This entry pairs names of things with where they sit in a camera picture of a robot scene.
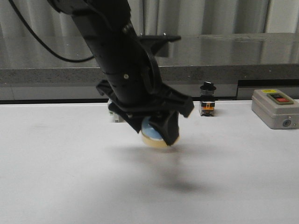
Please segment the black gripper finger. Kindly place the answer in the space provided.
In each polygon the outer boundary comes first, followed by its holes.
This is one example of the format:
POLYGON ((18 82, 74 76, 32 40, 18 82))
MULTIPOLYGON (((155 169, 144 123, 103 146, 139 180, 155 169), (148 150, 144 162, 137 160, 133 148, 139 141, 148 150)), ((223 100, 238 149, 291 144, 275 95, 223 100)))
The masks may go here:
POLYGON ((124 119, 137 133, 141 131, 143 117, 134 116, 133 114, 121 114, 120 117, 124 119))
POLYGON ((166 145, 173 145, 179 137, 178 112, 165 111, 153 115, 149 124, 160 134, 166 145))

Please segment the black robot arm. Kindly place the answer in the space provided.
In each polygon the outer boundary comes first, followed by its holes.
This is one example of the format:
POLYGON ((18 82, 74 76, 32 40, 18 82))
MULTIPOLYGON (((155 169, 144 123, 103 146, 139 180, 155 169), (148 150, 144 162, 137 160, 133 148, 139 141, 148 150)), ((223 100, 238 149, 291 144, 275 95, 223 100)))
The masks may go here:
POLYGON ((173 145, 179 115, 188 117, 194 104, 162 82, 155 54, 180 36, 138 36, 126 0, 51 0, 50 5, 71 16, 105 74, 97 90, 111 100, 109 110, 137 132, 148 119, 166 145, 173 145))

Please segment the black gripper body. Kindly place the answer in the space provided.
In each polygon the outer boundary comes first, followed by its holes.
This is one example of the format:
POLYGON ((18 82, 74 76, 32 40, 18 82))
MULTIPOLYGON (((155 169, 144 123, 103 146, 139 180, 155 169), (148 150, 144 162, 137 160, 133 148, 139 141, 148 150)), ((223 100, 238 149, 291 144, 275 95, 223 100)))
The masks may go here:
POLYGON ((176 111, 187 118, 194 104, 192 97, 161 83, 157 93, 148 93, 144 81, 137 70, 124 73, 106 74, 106 79, 101 80, 96 86, 101 95, 107 95, 112 101, 109 109, 118 115, 133 114, 134 116, 147 117, 158 115, 160 112, 176 111))

